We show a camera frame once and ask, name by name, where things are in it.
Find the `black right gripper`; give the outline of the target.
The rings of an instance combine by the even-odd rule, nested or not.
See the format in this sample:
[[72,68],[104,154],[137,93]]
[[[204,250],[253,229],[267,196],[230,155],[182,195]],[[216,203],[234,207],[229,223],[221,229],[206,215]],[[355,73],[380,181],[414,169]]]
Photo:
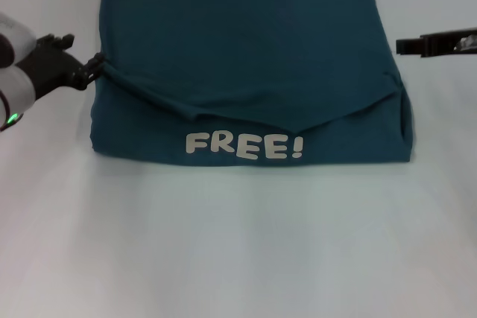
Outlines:
[[476,28],[424,34],[413,39],[397,39],[396,53],[421,57],[476,54]]

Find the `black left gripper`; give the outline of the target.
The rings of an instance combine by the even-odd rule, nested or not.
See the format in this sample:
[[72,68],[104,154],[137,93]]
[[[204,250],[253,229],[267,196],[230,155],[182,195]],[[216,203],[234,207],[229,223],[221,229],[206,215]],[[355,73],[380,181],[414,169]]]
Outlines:
[[32,82],[36,97],[44,97],[63,86],[85,90],[101,75],[104,54],[96,53],[83,65],[66,52],[74,41],[73,34],[44,36],[37,40],[33,51],[16,64]]

